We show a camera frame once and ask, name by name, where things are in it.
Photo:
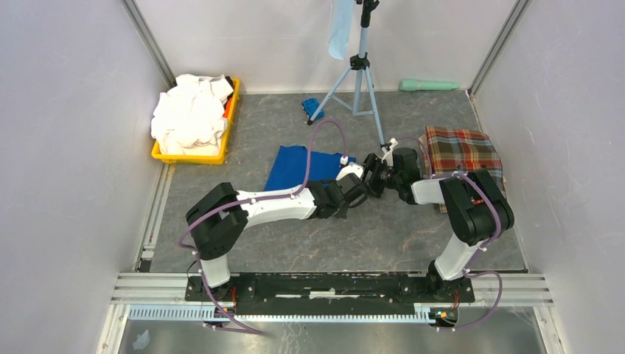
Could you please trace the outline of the blue printed t-shirt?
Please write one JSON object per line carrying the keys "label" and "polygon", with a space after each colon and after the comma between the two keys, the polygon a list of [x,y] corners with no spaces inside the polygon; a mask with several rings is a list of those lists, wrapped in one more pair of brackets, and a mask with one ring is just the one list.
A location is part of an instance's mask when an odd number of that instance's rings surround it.
{"label": "blue printed t-shirt", "polygon": [[[263,191],[297,188],[303,181],[307,166],[307,148],[301,145],[280,146],[270,169]],[[340,171],[341,153],[311,153],[308,181],[326,181],[336,178]],[[349,161],[356,162],[355,157]]]}

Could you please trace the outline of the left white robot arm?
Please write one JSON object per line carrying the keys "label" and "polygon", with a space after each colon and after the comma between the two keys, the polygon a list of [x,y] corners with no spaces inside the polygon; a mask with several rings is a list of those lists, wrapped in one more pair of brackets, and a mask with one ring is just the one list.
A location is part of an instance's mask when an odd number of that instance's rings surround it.
{"label": "left white robot arm", "polygon": [[217,301],[231,293],[227,254],[244,230],[290,219],[345,218],[349,209],[366,198],[366,185],[355,173],[264,192],[235,190],[229,182],[218,184],[186,213],[200,259],[203,290]]}

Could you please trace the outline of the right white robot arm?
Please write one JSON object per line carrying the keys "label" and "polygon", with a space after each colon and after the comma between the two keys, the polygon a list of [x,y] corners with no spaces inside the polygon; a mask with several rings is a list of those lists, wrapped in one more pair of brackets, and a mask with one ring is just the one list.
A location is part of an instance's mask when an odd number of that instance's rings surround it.
{"label": "right white robot arm", "polygon": [[444,206],[453,233],[444,251],[430,263],[425,277],[427,295],[436,301],[444,301],[457,291],[476,253],[486,251],[514,225],[508,201],[485,169],[425,178],[416,151],[402,147],[384,159],[374,153],[367,155],[363,181],[376,197],[390,189],[409,205]]}

